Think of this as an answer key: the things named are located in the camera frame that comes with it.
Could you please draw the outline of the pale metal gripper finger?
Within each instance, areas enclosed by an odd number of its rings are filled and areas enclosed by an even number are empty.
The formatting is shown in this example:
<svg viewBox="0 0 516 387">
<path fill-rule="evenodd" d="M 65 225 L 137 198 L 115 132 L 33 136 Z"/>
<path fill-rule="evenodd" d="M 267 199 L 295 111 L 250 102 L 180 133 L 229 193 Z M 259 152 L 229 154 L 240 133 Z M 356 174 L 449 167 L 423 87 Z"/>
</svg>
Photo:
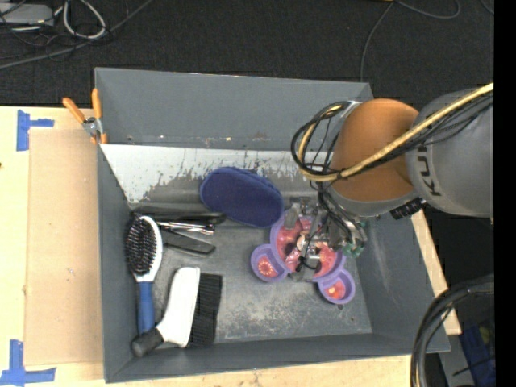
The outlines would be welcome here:
<svg viewBox="0 0 516 387">
<path fill-rule="evenodd" d="M 298 265 L 290 276 L 296 282 L 312 282 L 320 266 L 320 255 L 300 256 L 298 258 Z"/>
<path fill-rule="evenodd" d="M 289 209 L 289 222 L 311 218 L 310 198 L 292 198 Z"/>
</svg>

